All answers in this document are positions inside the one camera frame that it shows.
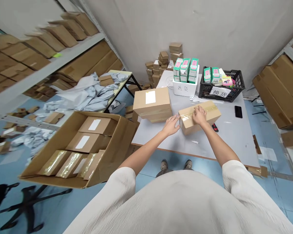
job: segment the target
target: hand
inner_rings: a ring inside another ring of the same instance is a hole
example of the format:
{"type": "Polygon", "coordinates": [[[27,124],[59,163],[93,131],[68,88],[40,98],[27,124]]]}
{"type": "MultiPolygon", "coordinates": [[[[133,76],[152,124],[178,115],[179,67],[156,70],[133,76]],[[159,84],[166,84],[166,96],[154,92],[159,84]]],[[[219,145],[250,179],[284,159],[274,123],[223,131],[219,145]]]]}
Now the hand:
{"type": "Polygon", "coordinates": [[[174,115],[166,120],[166,124],[163,127],[163,132],[166,136],[170,136],[172,134],[175,134],[179,129],[180,125],[176,127],[176,123],[178,122],[178,119],[180,118],[179,115],[174,115]]]}
{"type": "Polygon", "coordinates": [[[206,123],[206,112],[203,109],[203,107],[198,106],[194,108],[194,112],[192,114],[192,119],[195,123],[198,125],[201,125],[203,123],[206,123]]]}

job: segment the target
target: floor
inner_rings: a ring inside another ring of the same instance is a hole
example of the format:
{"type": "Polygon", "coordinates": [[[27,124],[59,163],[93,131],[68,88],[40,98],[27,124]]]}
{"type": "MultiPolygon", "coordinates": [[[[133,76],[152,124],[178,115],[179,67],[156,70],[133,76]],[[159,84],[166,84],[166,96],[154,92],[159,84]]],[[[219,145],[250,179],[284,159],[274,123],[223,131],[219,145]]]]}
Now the floor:
{"type": "MultiPolygon", "coordinates": [[[[126,102],[126,106],[133,104],[133,98],[127,93],[125,89],[120,93],[118,100],[126,102]]],[[[43,103],[31,99],[21,107],[30,108],[37,104],[40,106],[43,105],[43,103]]],[[[273,148],[277,155],[277,162],[265,160],[264,162],[260,161],[261,165],[268,167],[269,171],[291,174],[290,168],[279,144],[274,126],[270,123],[265,114],[252,115],[252,113],[262,111],[262,108],[253,107],[249,101],[245,101],[245,105],[248,112],[248,117],[250,119],[252,132],[256,135],[259,145],[273,148]]],[[[124,115],[125,110],[123,109],[120,114],[124,115]]],[[[0,133],[4,124],[4,122],[0,122],[0,133]]],[[[19,181],[17,179],[17,176],[25,168],[25,164],[29,158],[29,152],[30,150],[28,148],[20,146],[17,151],[10,153],[12,155],[0,155],[0,163],[6,157],[10,157],[15,160],[15,162],[0,165],[0,184],[13,184],[20,182],[18,187],[12,189],[8,193],[0,209],[7,208],[20,202],[22,200],[21,189],[35,185],[24,181],[19,181]]],[[[157,150],[151,156],[151,159],[142,169],[141,173],[137,176],[136,191],[139,191],[146,184],[155,179],[156,174],[160,170],[160,163],[162,159],[166,159],[168,161],[169,168],[173,170],[182,169],[184,167],[184,163],[188,159],[191,159],[193,162],[193,169],[195,171],[199,171],[205,174],[223,186],[221,168],[216,161],[157,150]]],[[[271,198],[293,223],[293,182],[272,177],[264,179],[255,177],[255,179],[267,191],[271,198]]],[[[77,216],[77,214],[103,188],[103,186],[104,183],[83,190],[74,189],[69,194],[58,196],[35,204],[35,224],[39,225],[44,223],[43,229],[37,233],[63,233],[67,226],[77,216]]],[[[48,187],[42,195],[50,195],[52,193],[57,193],[63,190],[63,188],[48,187]]],[[[14,212],[6,212],[0,214],[0,227],[10,217],[12,217],[13,213],[14,212]]],[[[14,228],[1,231],[0,233],[26,233],[26,220],[24,215],[19,218],[18,224],[14,228]]]]}

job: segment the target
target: white styrofoam box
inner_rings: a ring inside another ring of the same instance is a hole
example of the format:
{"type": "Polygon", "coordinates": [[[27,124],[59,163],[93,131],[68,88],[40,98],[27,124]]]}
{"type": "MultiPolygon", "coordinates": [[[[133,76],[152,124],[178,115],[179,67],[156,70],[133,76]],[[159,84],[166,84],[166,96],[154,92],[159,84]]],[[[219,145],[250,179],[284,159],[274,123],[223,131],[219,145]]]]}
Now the white styrofoam box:
{"type": "Polygon", "coordinates": [[[196,75],[196,82],[195,84],[192,83],[184,83],[184,82],[177,82],[173,80],[174,85],[174,94],[180,96],[191,97],[195,95],[196,88],[198,86],[199,80],[199,73],[196,75]]]}

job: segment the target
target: shoe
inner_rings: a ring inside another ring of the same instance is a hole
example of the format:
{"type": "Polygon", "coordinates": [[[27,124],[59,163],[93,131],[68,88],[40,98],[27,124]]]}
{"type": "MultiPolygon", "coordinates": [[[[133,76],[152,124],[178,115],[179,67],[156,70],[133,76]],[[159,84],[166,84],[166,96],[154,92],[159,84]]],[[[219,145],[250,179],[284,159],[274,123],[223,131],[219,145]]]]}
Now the shoe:
{"type": "Polygon", "coordinates": [[[165,169],[168,169],[168,164],[167,164],[166,159],[163,159],[163,161],[160,163],[160,170],[162,171],[165,169]]]}
{"type": "Polygon", "coordinates": [[[191,160],[188,160],[185,164],[185,168],[188,167],[190,169],[192,169],[192,161],[191,160]]]}

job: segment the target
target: black phone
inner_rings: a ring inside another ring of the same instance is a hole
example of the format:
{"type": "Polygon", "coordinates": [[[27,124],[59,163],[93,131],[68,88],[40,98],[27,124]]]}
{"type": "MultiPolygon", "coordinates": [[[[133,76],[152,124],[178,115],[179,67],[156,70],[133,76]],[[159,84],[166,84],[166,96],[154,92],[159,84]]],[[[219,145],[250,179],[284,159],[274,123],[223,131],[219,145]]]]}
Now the black phone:
{"type": "Polygon", "coordinates": [[[235,117],[237,118],[243,118],[242,116],[242,108],[239,106],[234,106],[234,110],[235,110],[235,117]]]}

